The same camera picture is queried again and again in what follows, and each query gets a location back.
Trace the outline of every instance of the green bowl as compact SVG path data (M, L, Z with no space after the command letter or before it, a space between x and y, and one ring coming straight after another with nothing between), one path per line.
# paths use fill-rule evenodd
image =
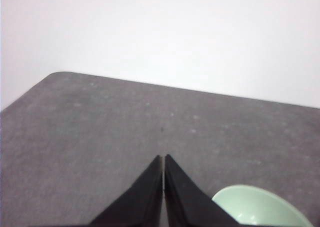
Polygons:
M313 227L283 198L254 186L228 186L216 193L212 200L240 224Z

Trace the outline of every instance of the light green bowl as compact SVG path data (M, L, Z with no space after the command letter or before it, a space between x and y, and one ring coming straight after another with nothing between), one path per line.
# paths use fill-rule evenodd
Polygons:
M228 186L216 193L212 200L240 224L313 227L283 198L254 186Z

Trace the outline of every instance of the gray table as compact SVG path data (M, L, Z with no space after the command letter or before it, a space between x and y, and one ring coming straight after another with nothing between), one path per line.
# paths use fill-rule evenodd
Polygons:
M320 223L316 108L58 72L6 108L1 128L4 227L86 224L158 154L208 196L254 185Z

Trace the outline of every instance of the white wall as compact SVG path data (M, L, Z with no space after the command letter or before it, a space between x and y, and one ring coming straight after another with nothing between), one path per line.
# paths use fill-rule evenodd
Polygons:
M72 71L320 107L320 0L1 0L1 107Z

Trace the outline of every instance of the black object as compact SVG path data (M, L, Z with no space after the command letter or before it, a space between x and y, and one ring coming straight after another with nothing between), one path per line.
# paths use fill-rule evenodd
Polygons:
M170 155L165 157L164 179L170 227L251 226L239 224L214 203ZM90 224L59 227L157 227L162 198L163 167L158 155L133 185Z

